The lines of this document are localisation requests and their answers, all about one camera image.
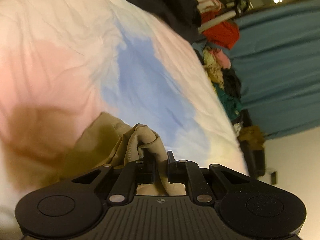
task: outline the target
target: bed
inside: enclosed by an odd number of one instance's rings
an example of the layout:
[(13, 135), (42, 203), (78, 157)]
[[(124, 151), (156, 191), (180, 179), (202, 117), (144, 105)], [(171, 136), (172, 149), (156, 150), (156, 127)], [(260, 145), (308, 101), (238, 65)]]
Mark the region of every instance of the bed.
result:
[(108, 112), (148, 125), (175, 159), (246, 174), (190, 44), (125, 0), (0, 0), (0, 239), (14, 208)]

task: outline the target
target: blue curtain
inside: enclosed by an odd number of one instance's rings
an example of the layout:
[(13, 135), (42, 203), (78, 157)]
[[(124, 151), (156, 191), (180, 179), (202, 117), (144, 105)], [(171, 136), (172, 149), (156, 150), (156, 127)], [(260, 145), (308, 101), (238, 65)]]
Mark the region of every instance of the blue curtain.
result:
[(231, 51), (242, 103), (268, 138), (320, 125), (320, 0), (307, 0), (236, 20)]

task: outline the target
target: pink cloth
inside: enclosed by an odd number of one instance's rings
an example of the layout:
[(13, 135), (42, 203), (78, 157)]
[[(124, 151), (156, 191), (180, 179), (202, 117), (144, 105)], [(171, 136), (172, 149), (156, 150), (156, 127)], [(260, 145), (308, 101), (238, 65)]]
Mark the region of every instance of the pink cloth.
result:
[(227, 55), (223, 53), (222, 49), (211, 49), (209, 52), (215, 56), (220, 66), (228, 69), (231, 68), (231, 61)]

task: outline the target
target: black and white circular symbol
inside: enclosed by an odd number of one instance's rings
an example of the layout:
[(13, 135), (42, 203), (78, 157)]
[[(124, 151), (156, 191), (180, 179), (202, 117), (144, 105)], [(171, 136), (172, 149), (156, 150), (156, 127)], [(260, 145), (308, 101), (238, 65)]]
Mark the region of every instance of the black and white circular symbol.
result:
[(164, 200), (163, 198), (159, 198), (159, 199), (157, 200), (157, 202), (160, 203), (160, 204), (163, 204), (163, 203), (165, 202), (165, 200)]

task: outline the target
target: beige wall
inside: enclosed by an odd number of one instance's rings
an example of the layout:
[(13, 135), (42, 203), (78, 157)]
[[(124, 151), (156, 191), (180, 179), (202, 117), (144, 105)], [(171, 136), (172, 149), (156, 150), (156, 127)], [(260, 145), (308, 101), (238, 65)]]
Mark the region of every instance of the beige wall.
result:
[(277, 186), (307, 207), (303, 240), (320, 239), (320, 127), (265, 143), (267, 166), (278, 171)]

